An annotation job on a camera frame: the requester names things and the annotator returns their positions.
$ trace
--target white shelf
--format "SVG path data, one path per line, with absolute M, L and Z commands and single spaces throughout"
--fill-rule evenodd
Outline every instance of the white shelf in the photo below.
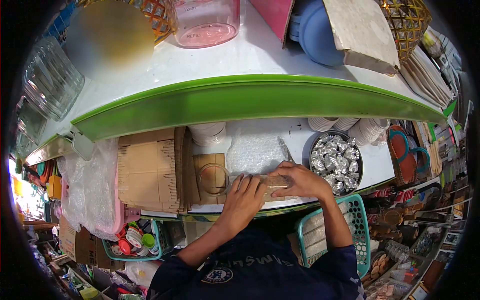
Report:
M 169 36 L 155 47 L 148 70 L 137 77 L 114 84 L 87 79 L 66 118 L 62 122 L 48 122 L 41 143 L 55 133 L 68 132 L 73 119 L 122 97 L 168 84 L 226 75 L 296 74 L 343 79 L 407 96 L 441 112 L 439 107 L 413 93 L 400 74 L 390 77 L 352 66 L 325 67 L 310 60 L 296 43 L 283 50 L 280 40 L 248 1 L 241 11 L 245 15 L 240 32 L 225 44 L 183 49 Z
M 193 154 L 227 153 L 232 142 L 232 136 L 238 128 L 256 128 L 258 133 L 268 132 L 273 136 L 281 136 L 287 145 L 293 160 L 296 163 L 302 163 L 308 166 L 309 151 L 313 139 L 318 132 L 313 131 L 306 118 L 278 118 L 278 119 L 258 119 L 258 120 L 239 120 L 227 122 L 227 137 L 219 144 L 209 147 L 199 147 L 194 144 Z M 364 146 L 360 148 L 360 154 L 363 160 L 363 176 L 359 189 L 381 183 L 395 176 L 392 159 L 388 146 Z M 306 204 L 317 201 L 316 198 L 299 198 L 291 200 L 267 202 L 262 207 L 264 209 L 282 208 L 293 205 Z M 189 213 L 220 213 L 223 204 L 205 204 L 192 205 Z

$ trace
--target hand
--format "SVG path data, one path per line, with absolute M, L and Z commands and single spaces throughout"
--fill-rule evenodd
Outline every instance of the hand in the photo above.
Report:
M 297 196 L 314 197 L 320 202 L 333 200 L 332 187 L 322 177 L 316 175 L 302 165 L 282 161 L 280 165 L 269 176 L 290 176 L 293 185 L 286 189 L 279 189 L 273 192 L 273 197 Z
M 227 194 L 223 205 L 222 214 L 215 225 L 226 230 L 230 239 L 247 227 L 248 223 L 264 205 L 263 195 L 267 185 L 260 183 L 260 176 L 247 176 L 240 174 L 232 183 L 232 188 Z

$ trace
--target navy shirt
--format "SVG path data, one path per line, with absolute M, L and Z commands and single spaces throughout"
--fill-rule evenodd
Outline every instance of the navy shirt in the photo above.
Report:
M 311 268 L 299 265 L 288 239 L 273 242 L 244 229 L 213 252 L 200 271 L 180 258 L 155 273 L 147 300 L 159 299 L 355 299 L 366 295 L 353 245 L 332 249 Z

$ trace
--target green shelf edge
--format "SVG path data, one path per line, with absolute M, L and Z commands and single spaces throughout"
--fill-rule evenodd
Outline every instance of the green shelf edge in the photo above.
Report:
M 356 82 L 282 74 L 212 77 L 127 96 L 71 121 L 92 141 L 169 127 L 280 117 L 358 117 L 439 123 L 406 96 Z

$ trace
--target green plastic lid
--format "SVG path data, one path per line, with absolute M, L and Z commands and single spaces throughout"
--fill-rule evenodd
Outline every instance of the green plastic lid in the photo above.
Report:
M 150 233 L 145 233 L 142 237 L 142 242 L 147 248 L 153 248 L 155 246 L 155 237 Z

